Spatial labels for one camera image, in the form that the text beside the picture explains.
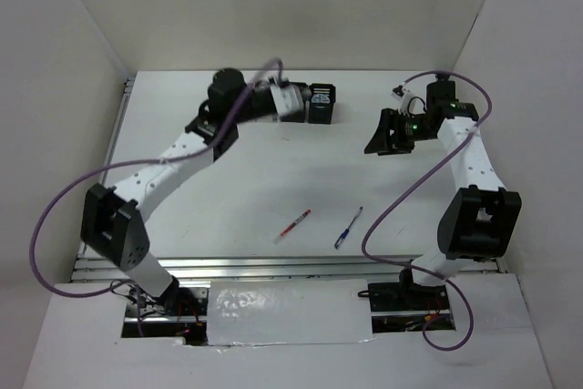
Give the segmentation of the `blue glue bottle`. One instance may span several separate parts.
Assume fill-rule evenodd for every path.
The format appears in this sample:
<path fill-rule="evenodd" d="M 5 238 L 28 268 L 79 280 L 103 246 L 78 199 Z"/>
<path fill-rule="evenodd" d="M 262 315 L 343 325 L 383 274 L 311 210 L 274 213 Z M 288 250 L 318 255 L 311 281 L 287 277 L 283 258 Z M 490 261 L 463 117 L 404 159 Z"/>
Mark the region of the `blue glue bottle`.
<path fill-rule="evenodd" d="M 331 103 L 330 95 L 323 93 L 315 93 L 311 97 L 312 105 L 329 105 Z"/>

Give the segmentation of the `right black slotted container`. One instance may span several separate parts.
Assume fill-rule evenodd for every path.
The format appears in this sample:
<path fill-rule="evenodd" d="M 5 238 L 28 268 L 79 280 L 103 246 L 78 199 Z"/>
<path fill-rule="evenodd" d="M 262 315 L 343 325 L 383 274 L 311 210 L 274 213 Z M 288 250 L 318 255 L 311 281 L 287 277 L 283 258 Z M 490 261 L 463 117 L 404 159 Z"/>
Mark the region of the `right black slotted container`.
<path fill-rule="evenodd" d="M 310 124 L 332 124 L 332 114 L 336 102 L 336 87 L 333 84 L 311 84 L 311 96 L 308 100 L 307 121 Z M 329 105 L 312 105 L 311 97 L 315 93 L 329 94 L 331 103 Z"/>

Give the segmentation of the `red pen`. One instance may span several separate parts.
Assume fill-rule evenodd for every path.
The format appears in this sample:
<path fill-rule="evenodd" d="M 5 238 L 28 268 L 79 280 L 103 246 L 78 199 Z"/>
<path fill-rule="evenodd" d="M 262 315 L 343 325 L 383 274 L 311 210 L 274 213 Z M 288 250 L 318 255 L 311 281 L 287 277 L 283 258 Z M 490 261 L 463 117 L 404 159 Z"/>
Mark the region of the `red pen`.
<path fill-rule="evenodd" d="M 312 213 L 311 209 L 304 211 L 298 218 L 296 218 L 291 224 L 289 224 L 284 230 L 279 232 L 275 237 L 273 243 L 278 244 L 287 234 L 289 234 L 295 227 L 302 223 L 308 216 Z"/>

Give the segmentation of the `blue pen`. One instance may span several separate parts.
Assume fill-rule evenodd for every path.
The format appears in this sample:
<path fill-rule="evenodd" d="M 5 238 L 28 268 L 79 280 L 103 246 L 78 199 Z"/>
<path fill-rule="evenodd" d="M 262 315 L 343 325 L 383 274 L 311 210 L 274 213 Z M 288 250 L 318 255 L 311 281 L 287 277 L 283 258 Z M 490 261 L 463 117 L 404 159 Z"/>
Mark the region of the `blue pen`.
<path fill-rule="evenodd" d="M 363 212 L 363 206 L 360 206 L 358 208 L 358 210 L 356 211 L 356 213 L 354 214 L 353 218 L 351 219 L 350 223 L 346 226 L 346 228 L 342 231 L 342 233 L 337 238 L 336 242 L 333 244 L 333 247 L 336 250 L 339 250 L 340 247 L 343 245 L 343 242 L 345 241 L 346 237 L 348 236 L 348 234 L 352 230 L 354 223 L 361 216 L 362 212 Z"/>

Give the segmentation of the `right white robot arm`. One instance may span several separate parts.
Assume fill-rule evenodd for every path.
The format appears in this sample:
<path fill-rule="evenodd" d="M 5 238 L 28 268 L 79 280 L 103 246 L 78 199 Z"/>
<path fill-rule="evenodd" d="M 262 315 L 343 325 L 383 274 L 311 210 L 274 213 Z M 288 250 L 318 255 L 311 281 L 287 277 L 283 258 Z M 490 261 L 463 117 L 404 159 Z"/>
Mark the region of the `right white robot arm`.
<path fill-rule="evenodd" d="M 438 222 L 435 249 L 400 272 L 397 297 L 408 309 L 419 308 L 469 264 L 504 256 L 522 207 L 520 195 L 505 187 L 490 162 L 476 107 L 455 92 L 449 76 L 437 76 L 426 88 L 423 111 L 415 114 L 418 97 L 404 86 L 394 88 L 400 106 L 382 110 L 364 149 L 378 156 L 408 154 L 417 142 L 437 139 L 454 178 L 455 195 Z"/>

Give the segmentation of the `white taped cover panel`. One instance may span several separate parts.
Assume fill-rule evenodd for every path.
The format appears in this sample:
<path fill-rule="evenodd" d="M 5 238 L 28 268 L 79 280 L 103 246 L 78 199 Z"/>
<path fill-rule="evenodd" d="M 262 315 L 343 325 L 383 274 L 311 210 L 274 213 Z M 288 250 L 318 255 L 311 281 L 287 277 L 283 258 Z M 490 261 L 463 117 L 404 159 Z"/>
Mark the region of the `white taped cover panel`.
<path fill-rule="evenodd" d="M 213 282 L 207 337 L 213 346 L 366 343 L 373 339 L 364 280 Z"/>

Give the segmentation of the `aluminium frame rail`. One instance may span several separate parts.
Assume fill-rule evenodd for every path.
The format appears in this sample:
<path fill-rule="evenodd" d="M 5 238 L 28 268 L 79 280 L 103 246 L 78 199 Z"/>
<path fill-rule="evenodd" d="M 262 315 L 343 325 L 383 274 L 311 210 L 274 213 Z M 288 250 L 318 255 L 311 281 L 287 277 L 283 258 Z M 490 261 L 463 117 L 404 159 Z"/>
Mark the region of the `aluminium frame rail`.
<path fill-rule="evenodd" d="M 290 79 L 336 87 L 332 124 L 268 120 L 240 126 L 239 140 L 152 214 L 150 249 L 185 282 L 372 276 L 390 271 L 371 255 L 409 261 L 436 247 L 455 195 L 437 139 L 409 154 L 363 150 L 381 111 L 404 85 L 418 99 L 427 77 L 409 71 L 292 71 Z M 360 206 L 339 250 L 333 247 Z M 304 211 L 312 213 L 278 244 Z"/>

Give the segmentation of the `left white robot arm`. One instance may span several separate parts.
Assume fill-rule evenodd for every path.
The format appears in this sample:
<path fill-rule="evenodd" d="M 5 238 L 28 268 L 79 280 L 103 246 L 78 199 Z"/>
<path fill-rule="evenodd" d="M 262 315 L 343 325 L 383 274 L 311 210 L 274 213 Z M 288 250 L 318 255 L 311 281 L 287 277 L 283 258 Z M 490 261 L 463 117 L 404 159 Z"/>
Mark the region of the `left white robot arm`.
<path fill-rule="evenodd" d="M 303 113 L 310 94 L 307 84 L 282 76 L 246 82 L 238 69 L 217 71 L 197 116 L 158 159 L 111 187 L 97 183 L 87 191 L 81 240 L 131 279 L 156 313 L 175 312 L 193 296 L 151 253 L 147 220 L 175 190 L 229 150 L 240 124 Z"/>

